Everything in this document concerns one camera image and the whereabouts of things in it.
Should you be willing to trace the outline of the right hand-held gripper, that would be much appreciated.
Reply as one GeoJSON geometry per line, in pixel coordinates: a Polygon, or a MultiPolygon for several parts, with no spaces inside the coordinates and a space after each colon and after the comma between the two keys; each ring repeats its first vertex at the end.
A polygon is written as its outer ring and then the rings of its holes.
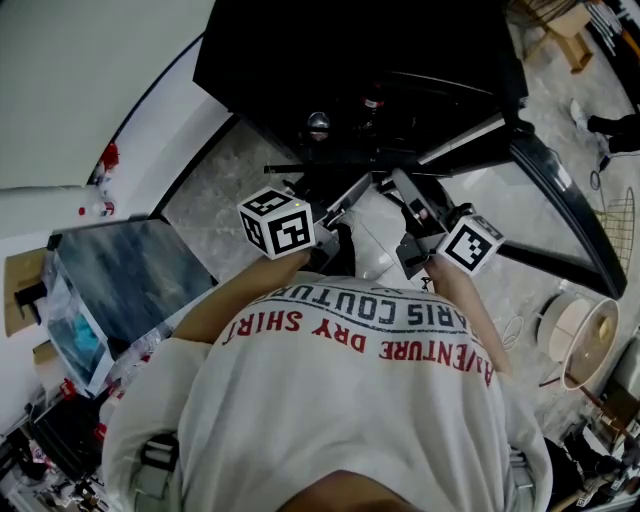
{"type": "Polygon", "coordinates": [[[435,178],[399,168],[391,177],[404,203],[406,233],[397,257],[407,279],[435,255],[473,276],[504,243],[505,237],[471,203],[449,205],[447,192],[435,178]]]}

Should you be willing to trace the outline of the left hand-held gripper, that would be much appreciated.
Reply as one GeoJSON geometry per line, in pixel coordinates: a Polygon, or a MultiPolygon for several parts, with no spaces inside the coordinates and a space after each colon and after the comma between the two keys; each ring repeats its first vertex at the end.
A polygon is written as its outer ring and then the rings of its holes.
{"type": "Polygon", "coordinates": [[[271,260],[310,250],[312,272],[323,271],[340,251],[338,235],[324,226],[338,222],[372,184],[372,174],[339,173],[333,177],[316,221],[311,205],[289,193],[264,187],[241,200],[237,211],[250,244],[271,260]]]}

